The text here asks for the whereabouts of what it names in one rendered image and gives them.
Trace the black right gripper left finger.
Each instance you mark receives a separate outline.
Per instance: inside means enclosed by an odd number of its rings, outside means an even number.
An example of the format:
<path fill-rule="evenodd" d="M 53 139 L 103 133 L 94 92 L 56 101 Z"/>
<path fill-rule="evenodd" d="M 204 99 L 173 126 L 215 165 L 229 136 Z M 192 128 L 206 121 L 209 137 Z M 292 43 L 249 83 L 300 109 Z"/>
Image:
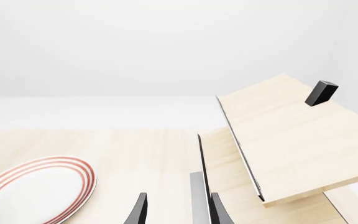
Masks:
<path fill-rule="evenodd" d="M 145 192 L 141 192 L 124 224 L 145 224 L 147 218 L 147 210 L 147 194 Z"/>

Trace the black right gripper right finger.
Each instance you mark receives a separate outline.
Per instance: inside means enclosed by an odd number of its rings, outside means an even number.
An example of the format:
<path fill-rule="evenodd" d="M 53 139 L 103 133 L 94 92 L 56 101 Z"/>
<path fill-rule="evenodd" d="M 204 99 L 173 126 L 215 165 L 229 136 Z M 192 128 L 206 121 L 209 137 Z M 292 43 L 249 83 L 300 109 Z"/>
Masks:
<path fill-rule="evenodd" d="M 213 192 L 211 194 L 213 214 L 212 222 L 213 224 L 234 224 L 233 220 L 227 213 L 224 205 L 219 197 L 219 194 Z"/>

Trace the pale wooden drawer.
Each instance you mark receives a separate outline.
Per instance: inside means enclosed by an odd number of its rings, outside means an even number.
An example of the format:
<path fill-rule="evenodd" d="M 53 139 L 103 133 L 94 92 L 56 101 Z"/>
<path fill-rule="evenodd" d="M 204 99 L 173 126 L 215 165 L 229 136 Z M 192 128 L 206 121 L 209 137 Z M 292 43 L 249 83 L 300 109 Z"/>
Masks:
<path fill-rule="evenodd" d="M 235 224 L 348 224 L 324 194 L 265 208 L 229 129 L 200 136 L 210 189 Z"/>

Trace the pale wooden cabinet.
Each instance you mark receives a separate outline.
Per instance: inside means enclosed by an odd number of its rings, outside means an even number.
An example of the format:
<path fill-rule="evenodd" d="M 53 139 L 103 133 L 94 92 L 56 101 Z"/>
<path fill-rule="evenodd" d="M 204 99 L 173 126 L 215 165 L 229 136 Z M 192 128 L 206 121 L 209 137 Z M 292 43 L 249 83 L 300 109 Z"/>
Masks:
<path fill-rule="evenodd" d="M 265 208 L 324 194 L 358 224 L 358 114 L 333 96 L 308 106 L 316 84 L 282 74 L 216 99 Z"/>

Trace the white plate with red rings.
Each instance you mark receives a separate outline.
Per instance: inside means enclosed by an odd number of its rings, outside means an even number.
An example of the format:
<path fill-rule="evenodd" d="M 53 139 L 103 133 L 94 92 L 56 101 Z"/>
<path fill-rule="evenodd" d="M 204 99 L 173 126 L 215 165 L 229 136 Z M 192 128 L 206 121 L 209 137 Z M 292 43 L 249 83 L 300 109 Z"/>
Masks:
<path fill-rule="evenodd" d="M 93 167 L 70 156 L 25 162 L 0 173 L 0 224 L 62 224 L 91 197 Z"/>

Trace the small black block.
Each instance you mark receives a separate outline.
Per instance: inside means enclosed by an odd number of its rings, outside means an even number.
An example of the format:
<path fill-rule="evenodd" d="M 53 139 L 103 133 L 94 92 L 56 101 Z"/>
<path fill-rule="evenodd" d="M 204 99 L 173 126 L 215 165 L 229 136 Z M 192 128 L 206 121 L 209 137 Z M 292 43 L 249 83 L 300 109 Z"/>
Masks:
<path fill-rule="evenodd" d="M 305 100 L 305 103 L 308 106 L 316 106 L 327 102 L 338 88 L 339 86 L 334 83 L 320 80 Z"/>

